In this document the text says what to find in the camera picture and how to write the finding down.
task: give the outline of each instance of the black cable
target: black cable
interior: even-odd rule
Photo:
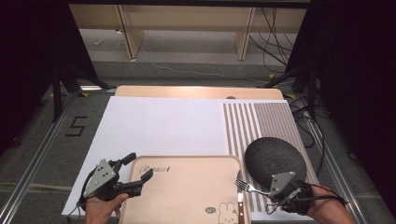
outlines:
[[[297,101],[299,101],[299,100],[301,100],[301,99],[303,99],[303,98],[306,98],[306,96],[301,96],[301,97],[299,97],[299,98],[293,100],[292,102],[290,102],[289,106],[292,106],[294,103],[296,103]]]
[[[289,41],[289,43],[291,44],[291,41],[289,40],[288,36],[287,36],[286,34],[283,34],[283,35],[286,37],[286,39],[287,39],[287,40]]]
[[[300,107],[297,106],[297,105],[289,105],[289,107],[290,107],[290,110],[291,110],[293,107],[296,107],[297,109],[300,109]]]
[[[287,60],[289,60],[288,57],[286,56],[285,51],[283,51],[283,49],[280,48],[281,45],[280,45],[280,43],[279,43],[279,41],[278,41],[278,39],[276,37],[276,23],[275,23],[275,21],[276,21],[276,8],[273,7],[273,24],[272,24],[272,26],[271,26],[270,22],[268,21],[268,18],[267,18],[266,14],[265,14],[265,11],[264,11],[263,7],[262,7],[262,15],[264,16],[265,20],[267,21],[268,27],[270,28],[270,31],[271,31],[270,35],[268,36],[268,42],[269,42],[269,39],[271,38],[271,35],[273,35],[275,40],[276,40],[277,49],[279,51],[280,56],[282,57],[282,60],[284,60],[283,59],[283,55],[285,55],[285,58]]]
[[[303,111],[304,111],[304,107],[292,112],[293,116],[297,116],[297,117],[295,118],[295,120],[297,120],[297,119],[305,119],[305,120],[308,120],[308,121],[310,121],[310,122],[316,124],[317,127],[318,127],[318,129],[319,129],[319,131],[320,131],[320,133],[321,133],[321,135],[322,135],[322,138],[321,138],[322,155],[321,155],[321,157],[320,157],[320,162],[319,162],[318,169],[315,171],[316,176],[318,176],[319,173],[320,173],[320,170],[321,170],[321,168],[322,168],[322,166],[323,166],[324,158],[325,158],[325,153],[326,153],[326,146],[325,146],[326,142],[325,142],[324,132],[323,132],[322,128],[320,127],[320,125],[319,125],[317,122],[315,122],[312,118],[310,118],[310,117],[308,117],[308,116],[305,116],[305,115],[300,116],[299,113],[300,113],[300,112],[303,112]]]
[[[81,206],[84,206],[84,203],[86,202],[86,200],[88,200],[88,199],[94,197],[94,196],[91,196],[91,197],[88,197],[88,198],[84,198],[84,191],[85,191],[85,188],[87,188],[88,182],[90,181],[91,177],[93,176],[93,173],[95,173],[95,170],[96,170],[96,168],[93,169],[93,170],[88,174],[87,178],[85,179],[84,184],[83,184],[82,189],[81,189],[81,194],[79,195],[79,199],[78,199],[77,205],[76,205],[75,209],[73,209],[73,211],[66,217],[67,223],[69,223],[69,224],[72,223],[72,222],[71,222],[71,217],[70,217],[70,216],[72,215],[72,213],[73,213],[74,211],[76,211],[76,209],[78,209],[78,221],[79,221],[79,218],[80,218],[80,216],[81,216],[81,213],[80,213],[79,208],[80,208]]]
[[[325,200],[325,199],[337,200],[343,206],[345,206],[347,204],[347,202],[345,202],[344,198],[342,198],[340,196],[335,196],[335,195],[333,195],[333,196],[332,195],[323,195],[323,196],[317,196],[317,197],[312,197],[312,198],[291,199],[290,201],[292,203],[297,203],[297,202],[313,202],[315,200]]]
[[[339,202],[340,202],[343,206],[345,206],[346,204],[349,203],[349,202],[345,201],[345,199],[344,199],[343,197],[341,197],[338,193],[334,192],[334,191],[331,190],[331,189],[327,189],[327,188],[324,188],[324,187],[321,186],[321,185],[316,185],[316,184],[309,184],[309,185],[311,185],[311,187],[312,187],[312,186],[315,186],[315,187],[320,188],[320,189],[325,189],[325,190],[329,191],[330,193],[334,194],[336,197],[338,197],[339,199],[342,200],[342,201],[339,201]]]
[[[282,49],[285,49],[285,50],[288,50],[288,51],[292,51],[292,49],[287,49],[287,48],[284,48],[282,46],[278,46],[278,45],[275,45],[275,44],[269,42],[268,40],[264,39],[264,37],[262,36],[261,33],[259,33],[259,36],[262,38],[263,41],[265,41],[266,43],[268,43],[271,46],[274,46],[274,47],[277,47],[277,48],[282,48]]]
[[[286,70],[284,70],[284,71],[276,71],[276,70],[273,70],[273,69],[269,68],[269,67],[267,66],[267,64],[265,63],[265,52],[262,53],[262,63],[264,64],[264,67],[265,67],[266,69],[268,69],[269,71],[271,71],[271,72],[273,72],[273,73],[285,73],[285,71],[286,71]]]
[[[264,51],[265,53],[271,55],[273,58],[275,58],[277,61],[279,61],[280,63],[282,63],[283,65],[287,65],[285,62],[283,62],[282,60],[280,60],[279,58],[277,58],[273,53],[271,53],[270,51],[268,51],[267,49],[263,48],[262,46],[260,46],[254,39],[253,37],[251,37],[251,35],[249,36],[249,38],[251,39],[251,41],[253,41],[253,43],[262,51]]]
[[[311,138],[311,144],[310,145],[308,145],[308,146],[304,146],[304,147],[312,147],[314,144],[315,144],[315,137],[314,137],[314,135],[311,133],[311,132],[309,132],[306,128],[304,128],[303,127],[303,125],[301,125],[300,123],[299,123],[299,120],[300,118],[297,118],[297,119],[295,119],[294,121],[296,122],[296,124],[305,132],[305,133],[307,133],[308,135],[309,135],[309,137]]]
[[[74,212],[74,211],[76,211],[76,209],[78,210],[78,219],[76,220],[76,222],[72,222],[72,218],[70,217],[71,215],[72,215],[72,213]],[[67,217],[66,217],[66,220],[67,220],[67,223],[68,224],[72,224],[72,223],[79,223],[79,219],[81,218],[81,211],[79,210],[79,206],[77,205],[76,207],[75,207],[75,209],[73,209],[73,211],[69,214],[69,215],[67,215]]]
[[[296,115],[296,114],[299,114],[300,112],[307,111],[307,110],[308,110],[308,106],[303,106],[303,107],[300,107],[298,110],[294,110],[292,112],[292,114]]]
[[[273,210],[272,210],[271,212],[268,212],[270,206],[273,207]],[[267,215],[271,215],[271,214],[273,214],[273,213],[276,211],[276,209],[277,209],[278,207],[279,207],[279,205],[278,205],[277,203],[274,203],[274,204],[272,204],[272,203],[266,204],[266,205],[265,205],[265,212],[267,213]]]

